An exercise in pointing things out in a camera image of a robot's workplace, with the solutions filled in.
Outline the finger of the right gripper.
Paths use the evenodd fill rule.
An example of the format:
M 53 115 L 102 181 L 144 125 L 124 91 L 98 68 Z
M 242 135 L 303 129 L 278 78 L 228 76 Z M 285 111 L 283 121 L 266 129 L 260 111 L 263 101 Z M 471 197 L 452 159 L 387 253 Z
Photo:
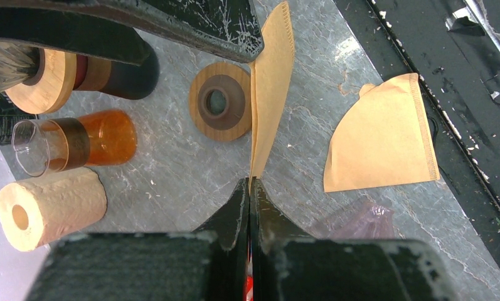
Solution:
M 264 48 L 251 1 L 0 1 L 0 41 L 140 65 L 140 31 L 240 63 Z

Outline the black wrapped paper roll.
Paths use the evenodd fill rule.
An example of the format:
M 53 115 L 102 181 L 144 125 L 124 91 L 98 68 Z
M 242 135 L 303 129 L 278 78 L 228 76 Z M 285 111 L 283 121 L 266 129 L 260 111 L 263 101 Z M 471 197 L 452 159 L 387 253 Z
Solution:
M 0 93 L 0 146 L 11 143 L 13 127 L 19 121 L 37 118 L 18 108 L 4 92 Z

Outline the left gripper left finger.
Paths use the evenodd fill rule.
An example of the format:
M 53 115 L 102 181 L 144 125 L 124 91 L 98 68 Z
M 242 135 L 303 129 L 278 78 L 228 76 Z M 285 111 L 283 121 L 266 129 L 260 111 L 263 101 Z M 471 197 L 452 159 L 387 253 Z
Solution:
M 75 233 L 50 252 L 28 300 L 245 300 L 248 179 L 189 232 Z

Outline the brown paper coffee filter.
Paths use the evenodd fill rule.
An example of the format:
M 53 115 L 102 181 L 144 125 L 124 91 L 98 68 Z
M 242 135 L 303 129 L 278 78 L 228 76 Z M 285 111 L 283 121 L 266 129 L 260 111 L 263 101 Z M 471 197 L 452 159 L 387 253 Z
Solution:
M 262 36 L 265 47 L 250 64 L 252 154 L 250 179 L 260 178 L 284 111 L 294 67 L 295 43 L 287 1 L 269 14 Z

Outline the beige paper towel roll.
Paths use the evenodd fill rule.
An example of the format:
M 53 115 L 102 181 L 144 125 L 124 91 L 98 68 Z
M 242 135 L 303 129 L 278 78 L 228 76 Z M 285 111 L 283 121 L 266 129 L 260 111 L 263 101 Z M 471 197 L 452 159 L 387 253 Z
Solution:
M 12 182 L 0 190 L 0 222 L 19 251 L 34 249 L 96 223 L 107 197 L 86 167 Z

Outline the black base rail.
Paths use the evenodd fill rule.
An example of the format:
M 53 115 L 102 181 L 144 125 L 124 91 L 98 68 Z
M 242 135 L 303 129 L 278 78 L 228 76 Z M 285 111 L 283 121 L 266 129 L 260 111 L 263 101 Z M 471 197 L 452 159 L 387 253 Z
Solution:
M 500 208 L 500 51 L 464 1 L 338 1 L 355 32 L 392 41 Z

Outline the dark glass fluted dripper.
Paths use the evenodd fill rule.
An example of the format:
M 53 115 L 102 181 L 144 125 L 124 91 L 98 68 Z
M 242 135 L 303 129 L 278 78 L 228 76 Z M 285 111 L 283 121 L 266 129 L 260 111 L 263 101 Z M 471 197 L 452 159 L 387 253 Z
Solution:
M 0 41 L 0 93 L 34 77 L 39 65 L 38 48 Z

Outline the amber glass carafe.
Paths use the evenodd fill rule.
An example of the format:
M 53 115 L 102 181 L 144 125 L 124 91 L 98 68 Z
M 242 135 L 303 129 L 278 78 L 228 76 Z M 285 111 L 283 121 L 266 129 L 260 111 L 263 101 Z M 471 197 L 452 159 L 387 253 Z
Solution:
M 84 166 L 114 166 L 131 160 L 137 132 L 123 110 L 81 117 L 21 120 L 11 141 L 18 164 L 32 177 Z

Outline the light wooden ring holder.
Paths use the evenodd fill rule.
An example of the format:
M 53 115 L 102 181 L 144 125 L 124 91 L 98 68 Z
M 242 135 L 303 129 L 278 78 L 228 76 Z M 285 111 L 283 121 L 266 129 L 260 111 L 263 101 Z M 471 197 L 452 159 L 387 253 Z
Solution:
M 77 56 L 40 49 L 40 67 L 33 78 L 6 90 L 6 95 L 29 114 L 49 114 L 60 109 L 75 86 Z

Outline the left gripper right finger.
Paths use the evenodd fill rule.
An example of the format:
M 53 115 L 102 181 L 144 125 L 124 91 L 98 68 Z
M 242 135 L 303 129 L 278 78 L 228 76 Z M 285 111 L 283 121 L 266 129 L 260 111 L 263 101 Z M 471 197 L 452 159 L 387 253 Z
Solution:
M 289 219 L 252 179 L 255 300 L 456 300 L 444 265 L 418 240 L 323 240 Z

